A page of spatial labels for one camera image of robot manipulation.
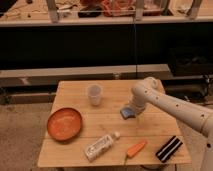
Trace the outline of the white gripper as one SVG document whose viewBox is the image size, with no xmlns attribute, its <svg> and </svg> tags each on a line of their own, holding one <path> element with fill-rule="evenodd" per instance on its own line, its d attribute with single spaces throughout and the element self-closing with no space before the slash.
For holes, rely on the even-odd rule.
<svg viewBox="0 0 213 171">
<path fill-rule="evenodd" d="M 136 115 L 139 115 L 145 110 L 146 103 L 141 99 L 133 97 L 129 102 L 129 106 Z"/>
</svg>

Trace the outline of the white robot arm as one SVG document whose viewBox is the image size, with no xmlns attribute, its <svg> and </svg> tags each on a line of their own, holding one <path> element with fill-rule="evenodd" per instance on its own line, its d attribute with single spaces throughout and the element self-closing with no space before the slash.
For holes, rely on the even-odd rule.
<svg viewBox="0 0 213 171">
<path fill-rule="evenodd" d="M 139 115 L 150 103 L 205 136 L 207 142 L 200 171 L 213 171 L 213 109 L 163 94 L 157 87 L 158 81 L 153 77 L 136 82 L 131 88 L 130 108 Z"/>
</svg>

